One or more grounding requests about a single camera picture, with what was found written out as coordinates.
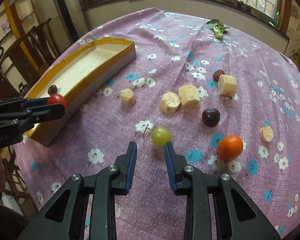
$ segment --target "banana slice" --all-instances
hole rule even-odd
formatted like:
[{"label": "banana slice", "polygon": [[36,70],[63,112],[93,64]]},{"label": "banana slice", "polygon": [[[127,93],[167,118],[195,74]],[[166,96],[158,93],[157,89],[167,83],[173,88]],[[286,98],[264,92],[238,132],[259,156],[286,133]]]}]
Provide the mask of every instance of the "banana slice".
[{"label": "banana slice", "polygon": [[273,130],[270,126],[266,125],[260,128],[260,137],[264,142],[271,142],[273,139]]},{"label": "banana slice", "polygon": [[180,107],[181,100],[176,93],[167,92],[162,95],[160,109],[166,114],[174,114]]},{"label": "banana slice", "polygon": [[200,108],[200,98],[197,88],[192,85],[185,85],[179,88],[182,108]]},{"label": "banana slice", "polygon": [[232,76],[220,75],[218,88],[221,96],[234,97],[237,92],[237,81]]},{"label": "banana slice", "polygon": [[126,105],[127,107],[131,107],[136,102],[136,95],[130,88],[126,88],[121,91],[120,93],[121,102]]}]

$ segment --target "silver bolt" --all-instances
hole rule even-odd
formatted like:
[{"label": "silver bolt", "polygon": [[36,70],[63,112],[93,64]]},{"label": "silver bolt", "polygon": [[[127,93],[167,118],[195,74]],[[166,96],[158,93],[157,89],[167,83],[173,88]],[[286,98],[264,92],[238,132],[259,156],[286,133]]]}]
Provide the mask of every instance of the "silver bolt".
[{"label": "silver bolt", "polygon": [[108,171],[116,171],[118,169],[117,165],[110,165]]},{"label": "silver bolt", "polygon": [[229,180],[230,179],[230,175],[224,173],[224,174],[221,175],[221,178],[223,180]]},{"label": "silver bolt", "polygon": [[78,173],[75,173],[75,174],[73,174],[72,176],[71,176],[71,179],[72,180],[78,180],[78,179],[80,179],[80,174],[78,174]]},{"label": "silver bolt", "polygon": [[187,172],[191,172],[191,171],[194,171],[194,168],[192,166],[188,165],[188,166],[185,167],[185,170]]}]

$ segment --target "pink cloth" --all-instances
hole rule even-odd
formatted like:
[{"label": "pink cloth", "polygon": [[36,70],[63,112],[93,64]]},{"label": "pink cloth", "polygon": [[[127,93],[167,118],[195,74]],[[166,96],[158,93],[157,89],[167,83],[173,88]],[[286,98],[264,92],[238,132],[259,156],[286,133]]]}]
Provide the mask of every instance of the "pink cloth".
[{"label": "pink cloth", "polygon": [[[134,140],[138,159],[132,190],[116,198],[118,239],[183,239],[186,197],[174,196],[170,190],[163,148],[152,144],[148,132],[142,138],[149,124],[169,129],[176,152],[191,165],[207,174],[231,174],[281,237],[297,225],[299,72],[291,60],[236,29],[230,28],[223,41],[215,39],[205,28],[207,21],[155,8],[132,13],[87,33],[54,63],[108,35],[133,40],[136,46],[137,58],[81,107],[49,148],[26,138],[16,146],[22,174],[39,208],[73,173],[99,172]],[[212,78],[217,69],[236,78],[234,98],[218,95]],[[198,88],[200,111],[162,113],[162,94],[177,93],[186,84]],[[125,88],[135,89],[137,101],[131,108],[118,99]],[[214,128],[201,121],[202,111],[211,108],[221,113]],[[260,139],[264,125],[274,131],[270,143]],[[244,150],[235,162],[223,163],[217,160],[216,147],[230,134],[244,140]]]}]

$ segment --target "red tomato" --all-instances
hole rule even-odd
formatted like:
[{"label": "red tomato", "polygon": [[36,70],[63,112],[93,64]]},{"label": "red tomato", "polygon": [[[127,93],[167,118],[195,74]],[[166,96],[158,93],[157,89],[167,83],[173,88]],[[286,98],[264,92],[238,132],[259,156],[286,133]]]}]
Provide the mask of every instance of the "red tomato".
[{"label": "red tomato", "polygon": [[53,94],[52,96],[49,97],[47,101],[47,105],[51,105],[51,104],[62,104],[64,108],[67,107],[66,100],[62,95],[59,94]]}]

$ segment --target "orange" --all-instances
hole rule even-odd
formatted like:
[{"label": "orange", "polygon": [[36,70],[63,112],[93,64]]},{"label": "orange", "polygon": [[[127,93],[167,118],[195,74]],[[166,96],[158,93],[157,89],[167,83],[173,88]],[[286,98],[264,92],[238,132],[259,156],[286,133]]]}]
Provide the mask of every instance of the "orange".
[{"label": "orange", "polygon": [[243,150],[243,142],[239,136],[229,135],[222,139],[218,145],[218,156],[223,161],[238,157]]}]

